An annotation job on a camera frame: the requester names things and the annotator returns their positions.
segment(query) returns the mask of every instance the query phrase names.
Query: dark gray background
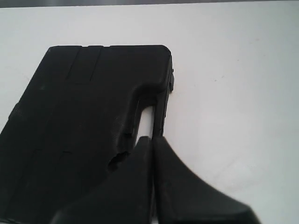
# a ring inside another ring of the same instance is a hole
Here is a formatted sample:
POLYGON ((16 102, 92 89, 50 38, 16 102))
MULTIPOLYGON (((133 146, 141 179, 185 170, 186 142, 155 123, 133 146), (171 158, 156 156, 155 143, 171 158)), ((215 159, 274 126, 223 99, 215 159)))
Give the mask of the dark gray background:
POLYGON ((0 7, 146 5, 198 2, 227 2, 252 0, 0 0, 0 7))

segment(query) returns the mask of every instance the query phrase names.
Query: black rubber piece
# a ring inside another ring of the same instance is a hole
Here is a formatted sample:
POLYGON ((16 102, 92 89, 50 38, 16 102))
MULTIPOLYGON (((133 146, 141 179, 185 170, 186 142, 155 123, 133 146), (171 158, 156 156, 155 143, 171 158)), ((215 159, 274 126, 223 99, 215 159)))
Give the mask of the black rubber piece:
POLYGON ((159 224, 259 224, 249 206, 189 170, 164 137, 155 138, 153 145, 159 224))
POLYGON ((60 210, 51 224, 150 224, 152 143, 141 137, 120 169, 86 197, 60 210))
POLYGON ((165 46, 49 48, 0 135, 0 222, 46 224, 92 192, 134 148, 145 107, 162 136, 172 84, 165 46))

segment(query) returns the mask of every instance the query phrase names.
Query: black plastic object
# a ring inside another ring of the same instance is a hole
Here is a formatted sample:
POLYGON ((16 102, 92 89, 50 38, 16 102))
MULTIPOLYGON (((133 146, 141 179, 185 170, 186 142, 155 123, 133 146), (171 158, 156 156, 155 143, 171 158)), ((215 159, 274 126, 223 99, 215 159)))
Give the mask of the black plastic object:
POLYGON ((150 224, 152 143, 141 137, 120 169, 86 197, 59 211, 51 224, 150 224))
POLYGON ((215 190, 177 157, 164 137, 153 140, 159 224, 258 224, 249 206, 215 190))
POLYGON ((0 222, 46 224, 97 194, 134 148, 143 108, 163 134, 172 89, 165 46, 50 48, 0 135, 0 222))

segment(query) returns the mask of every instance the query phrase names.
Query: white background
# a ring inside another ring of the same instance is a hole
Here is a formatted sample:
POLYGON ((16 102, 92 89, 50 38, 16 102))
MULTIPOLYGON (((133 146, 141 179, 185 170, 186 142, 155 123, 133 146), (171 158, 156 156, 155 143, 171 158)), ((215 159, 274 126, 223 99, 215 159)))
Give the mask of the white background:
POLYGON ((263 224, 299 220, 299 2, 0 9, 0 130, 53 45, 164 44, 164 134, 263 224))

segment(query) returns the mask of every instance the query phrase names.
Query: black plastic part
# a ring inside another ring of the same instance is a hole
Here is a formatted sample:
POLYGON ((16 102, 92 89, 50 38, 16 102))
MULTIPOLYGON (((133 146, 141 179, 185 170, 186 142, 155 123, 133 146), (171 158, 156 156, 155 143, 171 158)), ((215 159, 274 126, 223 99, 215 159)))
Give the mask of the black plastic part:
POLYGON ((141 137, 120 169, 86 197, 60 210, 51 224, 150 224, 152 143, 141 137))
POLYGON ((153 145, 159 224, 259 224, 249 206, 190 171, 164 137, 155 138, 153 145))
POLYGON ((95 190, 134 148, 142 109, 163 134, 172 84, 165 46, 51 47, 0 135, 0 222, 46 224, 95 190))

